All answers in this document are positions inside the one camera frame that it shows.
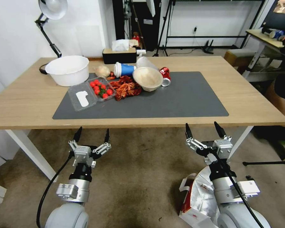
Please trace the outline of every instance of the blue paper cup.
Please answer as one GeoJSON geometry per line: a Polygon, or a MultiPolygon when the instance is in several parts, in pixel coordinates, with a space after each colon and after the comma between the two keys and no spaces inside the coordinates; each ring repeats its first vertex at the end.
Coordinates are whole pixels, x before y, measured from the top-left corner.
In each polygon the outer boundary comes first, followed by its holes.
{"type": "Polygon", "coordinates": [[[114,66],[114,74],[116,77],[120,77],[120,76],[131,76],[133,74],[133,71],[136,69],[136,66],[130,66],[127,64],[122,64],[122,63],[115,63],[114,66]]]}
{"type": "Polygon", "coordinates": [[[272,31],[271,33],[269,33],[269,37],[272,39],[277,39],[283,35],[285,35],[285,31],[282,31],[282,30],[275,30],[275,31],[272,31]]]}

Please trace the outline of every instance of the white bowl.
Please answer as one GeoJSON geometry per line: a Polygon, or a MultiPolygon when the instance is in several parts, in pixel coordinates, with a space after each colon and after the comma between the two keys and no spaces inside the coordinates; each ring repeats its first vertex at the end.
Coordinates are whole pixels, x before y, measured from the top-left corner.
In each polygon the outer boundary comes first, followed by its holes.
{"type": "Polygon", "coordinates": [[[143,90],[151,92],[161,86],[162,74],[151,67],[140,67],[133,72],[134,80],[143,88],[143,90]]]}
{"type": "Polygon", "coordinates": [[[46,65],[45,71],[60,86],[78,85],[89,77],[89,60],[79,55],[55,59],[46,65]]]}

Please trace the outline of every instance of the wooden table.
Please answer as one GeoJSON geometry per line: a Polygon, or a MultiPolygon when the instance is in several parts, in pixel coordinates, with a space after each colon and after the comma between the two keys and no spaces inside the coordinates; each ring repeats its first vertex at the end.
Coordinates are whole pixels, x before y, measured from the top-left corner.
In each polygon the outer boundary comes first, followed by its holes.
{"type": "Polygon", "coordinates": [[[251,35],[253,38],[260,42],[258,51],[255,53],[252,58],[247,70],[243,73],[243,77],[247,78],[250,72],[252,71],[254,65],[257,63],[260,55],[262,54],[265,47],[269,47],[272,50],[280,53],[280,49],[284,47],[281,41],[270,38],[268,35],[261,33],[261,29],[249,29],[246,32],[251,35]]]}
{"type": "MultiPolygon", "coordinates": [[[[36,165],[52,178],[54,170],[22,129],[135,128],[246,126],[234,144],[234,151],[254,125],[285,125],[285,117],[220,56],[149,57],[159,68],[170,71],[200,71],[229,113],[227,117],[130,118],[130,119],[52,119],[67,87],[57,85],[39,67],[50,58],[39,59],[0,93],[0,129],[5,129],[36,165]]],[[[101,61],[91,61],[89,72],[101,61]]]]}

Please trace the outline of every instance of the tissue box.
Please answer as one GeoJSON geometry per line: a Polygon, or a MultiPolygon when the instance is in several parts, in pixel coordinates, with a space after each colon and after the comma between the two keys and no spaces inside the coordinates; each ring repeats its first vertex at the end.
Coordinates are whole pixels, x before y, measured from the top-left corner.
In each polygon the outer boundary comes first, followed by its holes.
{"type": "Polygon", "coordinates": [[[102,57],[105,64],[136,63],[136,49],[131,47],[128,51],[112,51],[110,48],[105,48],[102,57]]]}

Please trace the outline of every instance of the plastic cup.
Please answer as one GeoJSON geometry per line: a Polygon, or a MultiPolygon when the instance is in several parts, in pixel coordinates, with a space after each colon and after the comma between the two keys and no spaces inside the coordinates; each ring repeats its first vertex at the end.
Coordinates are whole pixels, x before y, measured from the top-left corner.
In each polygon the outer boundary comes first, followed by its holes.
{"type": "Polygon", "coordinates": [[[140,67],[151,67],[151,68],[156,69],[156,70],[159,71],[159,69],[153,63],[151,63],[148,60],[148,58],[145,57],[145,56],[138,58],[138,60],[136,61],[136,66],[137,66],[137,68],[140,68],[140,67]]]}

